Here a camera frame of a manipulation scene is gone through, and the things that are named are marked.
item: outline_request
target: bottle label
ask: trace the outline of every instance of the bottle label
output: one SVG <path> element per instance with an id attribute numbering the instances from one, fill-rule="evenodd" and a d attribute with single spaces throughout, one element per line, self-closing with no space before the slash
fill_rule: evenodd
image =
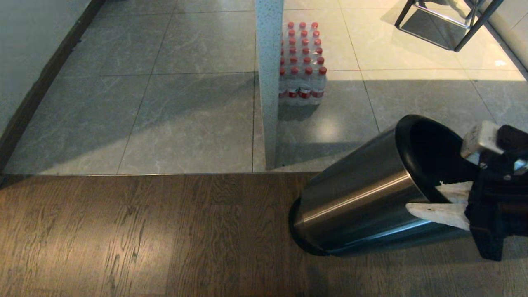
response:
<path id="1" fill-rule="evenodd" d="M 312 96 L 314 96 L 315 98 L 322 98 L 324 95 L 325 95 L 325 89 L 322 89 L 322 90 L 314 89 L 312 91 Z"/>
<path id="2" fill-rule="evenodd" d="M 300 88 L 299 89 L 299 96 L 301 98 L 310 98 L 311 94 L 310 94 L 310 90 L 309 89 L 304 89 L 304 88 Z"/>
<path id="3" fill-rule="evenodd" d="M 299 92 L 299 89 L 288 89 L 288 97 L 290 98 L 297 97 L 297 92 Z"/>

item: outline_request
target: marble tile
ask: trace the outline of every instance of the marble tile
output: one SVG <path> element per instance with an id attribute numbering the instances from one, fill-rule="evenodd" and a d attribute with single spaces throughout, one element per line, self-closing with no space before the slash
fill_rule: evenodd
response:
<path id="1" fill-rule="evenodd" d="M 176 2 L 178 0 L 106 0 L 97 16 L 171 13 Z"/>
<path id="2" fill-rule="evenodd" d="M 443 14 L 456 20 L 467 15 L 469 10 L 443 11 Z M 466 30 L 432 16 L 436 27 L 454 48 L 467 33 Z M 513 52 L 491 26 L 482 26 L 458 53 L 454 53 L 465 69 L 524 70 Z"/>
<path id="3" fill-rule="evenodd" d="M 497 124 L 528 131 L 526 72 L 466 70 Z"/>
<path id="4" fill-rule="evenodd" d="M 116 174 L 148 76 L 58 78 L 11 157 L 11 174 Z"/>
<path id="5" fill-rule="evenodd" d="M 358 70 L 354 48 L 340 10 L 284 11 L 284 22 L 319 23 L 325 66 L 329 70 Z"/>
<path id="6" fill-rule="evenodd" d="M 431 117 L 465 135 L 493 118 L 464 70 L 362 71 L 380 130 L 408 114 Z"/>
<path id="7" fill-rule="evenodd" d="M 343 10 L 362 70 L 460 69 L 451 51 L 396 29 L 400 9 Z M 411 10 L 402 28 L 437 43 L 445 43 L 428 14 Z"/>
<path id="8" fill-rule="evenodd" d="M 59 72 L 59 77 L 97 76 L 126 26 L 114 18 L 96 18 L 84 32 Z"/>
<path id="9" fill-rule="evenodd" d="M 175 14 L 154 73 L 254 70 L 254 12 Z"/>
<path id="10" fill-rule="evenodd" d="M 257 111 L 255 124 L 253 170 L 264 172 Z M 277 168 L 270 171 L 321 171 L 377 134 L 361 73 L 330 71 L 321 105 L 279 107 Z"/>
<path id="11" fill-rule="evenodd" d="M 341 8 L 399 8 L 405 6 L 407 0 L 339 0 Z M 432 10 L 466 9 L 464 0 L 425 0 L 422 5 Z"/>
<path id="12" fill-rule="evenodd" d="M 340 9 L 339 0 L 284 0 L 285 10 Z"/>
<path id="13" fill-rule="evenodd" d="M 119 174 L 251 172 L 254 74 L 152 76 Z"/>
<path id="14" fill-rule="evenodd" d="M 152 72 L 171 15 L 117 16 L 126 32 L 115 41 L 102 75 L 148 75 Z"/>
<path id="15" fill-rule="evenodd" d="M 254 0 L 178 0 L 174 13 L 253 11 Z"/>

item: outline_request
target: baseboard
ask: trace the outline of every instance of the baseboard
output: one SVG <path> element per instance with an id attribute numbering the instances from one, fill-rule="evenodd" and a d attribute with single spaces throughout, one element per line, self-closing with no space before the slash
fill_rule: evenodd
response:
<path id="1" fill-rule="evenodd" d="M 61 70 L 70 55 L 72 49 L 81 39 L 86 28 L 90 25 L 97 12 L 102 7 L 105 0 L 92 0 L 75 25 L 62 40 L 55 54 L 48 61 L 39 76 L 39 79 L 32 86 L 26 97 L 18 107 L 15 115 L 7 124 L 6 130 L 0 138 L 0 173 L 4 171 L 7 161 L 13 154 L 16 144 L 22 137 L 33 114 L 35 113 L 44 95 L 48 91 L 51 83 Z"/>

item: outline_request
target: pack of water bottles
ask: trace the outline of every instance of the pack of water bottles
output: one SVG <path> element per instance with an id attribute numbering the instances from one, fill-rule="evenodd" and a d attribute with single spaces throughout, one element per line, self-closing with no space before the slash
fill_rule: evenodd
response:
<path id="1" fill-rule="evenodd" d="M 285 23 L 280 50 L 279 104 L 321 104 L 326 88 L 326 67 L 319 24 Z"/>

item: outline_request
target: chair leg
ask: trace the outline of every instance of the chair leg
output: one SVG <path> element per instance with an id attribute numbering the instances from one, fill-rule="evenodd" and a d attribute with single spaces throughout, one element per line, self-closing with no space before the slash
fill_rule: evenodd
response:
<path id="1" fill-rule="evenodd" d="M 473 25 L 471 29 L 469 29 L 469 32 L 467 32 L 464 38 L 462 38 L 460 43 L 455 47 L 455 52 L 459 52 L 466 45 L 469 39 L 471 39 L 471 37 L 473 37 L 473 35 L 477 33 L 478 29 L 480 29 L 480 27 L 482 27 L 482 25 L 484 25 L 488 21 L 489 17 L 495 12 L 495 10 L 497 10 L 499 5 L 502 4 L 502 1 L 503 0 L 493 0 L 491 2 L 491 4 L 488 6 L 486 11 L 484 11 L 484 13 L 480 16 L 475 25 Z"/>
<path id="2" fill-rule="evenodd" d="M 409 12 L 409 9 L 411 9 L 412 3 L 414 3 L 414 0 L 407 0 L 407 3 L 405 3 L 405 7 L 401 11 L 401 14 L 398 17 L 398 20 L 396 20 L 396 24 L 394 24 L 396 28 L 400 28 L 400 24 L 405 18 L 405 16 L 407 15 L 407 13 Z"/>

